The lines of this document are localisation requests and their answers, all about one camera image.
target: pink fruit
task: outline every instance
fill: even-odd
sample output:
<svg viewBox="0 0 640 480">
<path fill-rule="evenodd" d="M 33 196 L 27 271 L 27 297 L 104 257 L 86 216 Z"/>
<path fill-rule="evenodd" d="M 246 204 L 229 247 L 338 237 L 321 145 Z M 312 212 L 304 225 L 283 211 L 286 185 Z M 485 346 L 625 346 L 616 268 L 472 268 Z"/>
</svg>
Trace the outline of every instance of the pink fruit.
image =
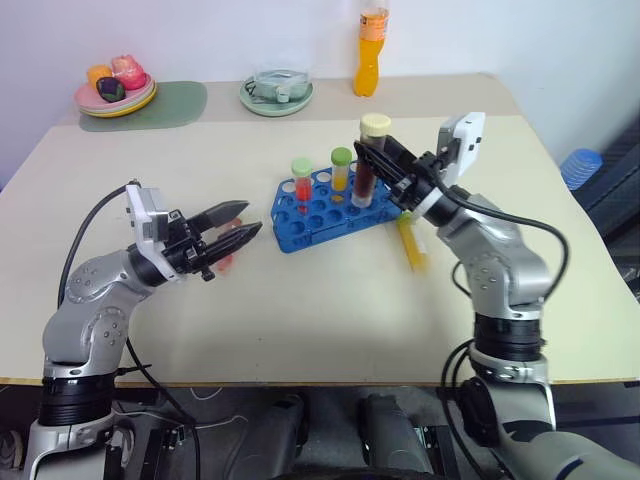
<svg viewBox="0 0 640 480">
<path fill-rule="evenodd" d="M 111 60 L 113 76 L 122 82 L 127 90 L 141 88 L 147 81 L 147 75 L 131 55 L 122 55 Z"/>
</svg>

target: green cap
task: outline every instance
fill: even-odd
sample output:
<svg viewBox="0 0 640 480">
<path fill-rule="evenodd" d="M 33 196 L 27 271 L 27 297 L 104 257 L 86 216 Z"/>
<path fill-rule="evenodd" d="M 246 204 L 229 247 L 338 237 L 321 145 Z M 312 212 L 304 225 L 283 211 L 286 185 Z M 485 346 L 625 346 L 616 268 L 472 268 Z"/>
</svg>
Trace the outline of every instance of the green cap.
<svg viewBox="0 0 640 480">
<path fill-rule="evenodd" d="M 296 158 L 291 162 L 291 172 L 296 177 L 308 177 L 312 171 L 313 166 L 311 165 L 311 160 L 306 157 Z"/>
<path fill-rule="evenodd" d="M 353 160 L 351 150 L 347 147 L 336 147 L 331 151 L 331 163 L 337 167 L 346 167 Z"/>
</svg>

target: bottle cap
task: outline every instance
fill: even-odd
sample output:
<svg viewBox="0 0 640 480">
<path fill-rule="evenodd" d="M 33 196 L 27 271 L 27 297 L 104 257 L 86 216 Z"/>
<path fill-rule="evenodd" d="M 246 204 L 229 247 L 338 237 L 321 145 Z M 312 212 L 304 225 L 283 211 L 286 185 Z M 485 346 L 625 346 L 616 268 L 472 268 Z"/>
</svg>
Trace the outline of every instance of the bottle cap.
<svg viewBox="0 0 640 480">
<path fill-rule="evenodd" d="M 381 113 L 365 113 L 360 118 L 360 133 L 367 137 L 384 137 L 391 131 L 391 119 Z"/>
<path fill-rule="evenodd" d="M 346 167 L 353 160 L 351 150 L 347 147 L 336 147 L 331 151 L 331 163 L 336 167 Z"/>
<path fill-rule="evenodd" d="M 306 157 L 296 158 L 291 162 L 291 172 L 296 177 L 308 177 L 312 171 L 313 165 L 311 165 L 311 160 Z"/>
</svg>

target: beige tabletop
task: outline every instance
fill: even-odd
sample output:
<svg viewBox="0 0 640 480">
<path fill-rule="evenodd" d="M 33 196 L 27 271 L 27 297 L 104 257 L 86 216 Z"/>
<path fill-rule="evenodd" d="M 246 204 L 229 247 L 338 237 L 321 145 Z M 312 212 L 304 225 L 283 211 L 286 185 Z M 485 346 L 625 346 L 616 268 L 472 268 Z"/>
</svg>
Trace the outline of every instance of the beige tabletop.
<svg viewBox="0 0 640 480">
<path fill-rule="evenodd" d="M 415 153 L 433 150 L 451 114 L 485 111 L 478 160 L 460 185 L 503 210 L 562 230 L 572 247 L 566 279 L 542 322 L 556 382 L 640 376 L 640 307 L 596 229 L 509 93 L 484 75 L 383 80 L 375 98 L 349 82 L 319 81 L 309 107 L 264 119 L 234 97 L 239 84 L 210 84 L 198 122 L 175 129 L 87 133 L 69 113 L 51 128 L 0 194 L 3 331 L 0 382 L 37 383 L 41 335 L 57 282 L 89 209 L 131 178 L 161 189 L 187 216 L 217 202 L 246 199 L 246 222 L 264 228 L 210 283 L 164 285 L 141 304 L 130 333 L 162 382 L 207 384 L 433 383 L 448 352 L 470 337 L 473 310 L 451 284 L 454 256 L 421 222 L 431 268 L 413 274 L 393 223 L 293 254 L 280 252 L 269 217 L 277 184 L 297 156 L 317 168 L 358 136 L 358 117 L 393 117 L 392 133 Z M 78 262 L 132 240 L 125 199 L 96 218 Z M 525 229 L 527 244 L 555 270 L 560 249 Z M 129 365 L 123 356 L 123 365 Z M 140 381 L 135 374 L 122 381 Z"/>
</svg>

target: orange bottle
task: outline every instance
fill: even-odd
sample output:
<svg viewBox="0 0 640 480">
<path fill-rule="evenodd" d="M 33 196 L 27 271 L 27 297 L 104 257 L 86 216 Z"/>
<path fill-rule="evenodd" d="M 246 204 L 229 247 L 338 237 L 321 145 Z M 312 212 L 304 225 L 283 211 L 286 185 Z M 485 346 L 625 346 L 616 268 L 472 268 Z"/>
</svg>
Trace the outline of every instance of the orange bottle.
<svg viewBox="0 0 640 480">
<path fill-rule="evenodd" d="M 384 45 L 389 19 L 388 0 L 366 0 L 360 14 L 360 66 L 353 91 L 370 97 L 378 86 L 378 55 Z"/>
</svg>

